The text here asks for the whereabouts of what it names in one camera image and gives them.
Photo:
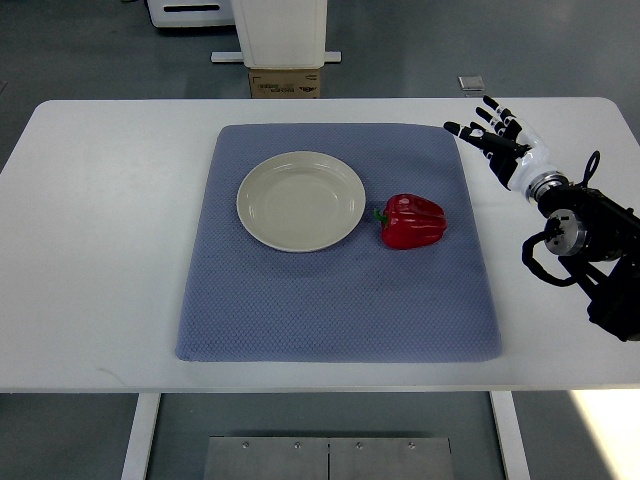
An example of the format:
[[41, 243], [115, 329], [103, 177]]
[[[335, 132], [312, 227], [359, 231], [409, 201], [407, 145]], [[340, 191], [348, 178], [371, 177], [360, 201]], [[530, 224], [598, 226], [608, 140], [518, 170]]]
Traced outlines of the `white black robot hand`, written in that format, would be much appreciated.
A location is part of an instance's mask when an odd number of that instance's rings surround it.
[[483, 102], [486, 108], [477, 107], [475, 112], [486, 126], [447, 121], [443, 128], [481, 151], [503, 187], [525, 194], [537, 176], [552, 170], [549, 150], [539, 135], [508, 108], [487, 95]]

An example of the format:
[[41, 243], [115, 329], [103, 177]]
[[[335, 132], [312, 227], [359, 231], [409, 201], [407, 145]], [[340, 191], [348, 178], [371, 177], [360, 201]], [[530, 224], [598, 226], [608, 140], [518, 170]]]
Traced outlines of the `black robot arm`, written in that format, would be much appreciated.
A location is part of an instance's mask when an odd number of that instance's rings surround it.
[[619, 340], [639, 339], [639, 218], [599, 190], [546, 175], [528, 197], [546, 218], [522, 246], [524, 265], [557, 287], [579, 286], [589, 321]]

